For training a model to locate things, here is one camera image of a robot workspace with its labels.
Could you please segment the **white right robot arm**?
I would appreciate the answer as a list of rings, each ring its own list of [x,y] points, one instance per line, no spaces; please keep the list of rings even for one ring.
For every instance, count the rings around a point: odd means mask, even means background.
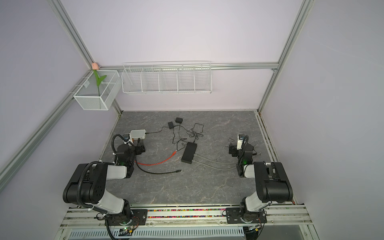
[[[240,204],[242,217],[262,213],[272,204],[293,200],[293,189],[286,171],[280,162],[255,162],[254,146],[249,136],[239,134],[237,143],[229,145],[229,154],[238,159],[236,169],[239,177],[255,180],[256,191],[245,197]]]

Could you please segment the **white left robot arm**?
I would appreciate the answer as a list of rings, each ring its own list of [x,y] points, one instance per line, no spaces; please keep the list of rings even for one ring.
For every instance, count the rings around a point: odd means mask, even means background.
[[[137,156],[146,151],[143,142],[145,136],[145,130],[132,131],[126,137],[114,135],[111,140],[114,161],[78,165],[64,189],[64,202],[105,215],[130,218],[132,212],[129,202],[108,192],[106,183],[108,180],[128,179],[133,175]]]

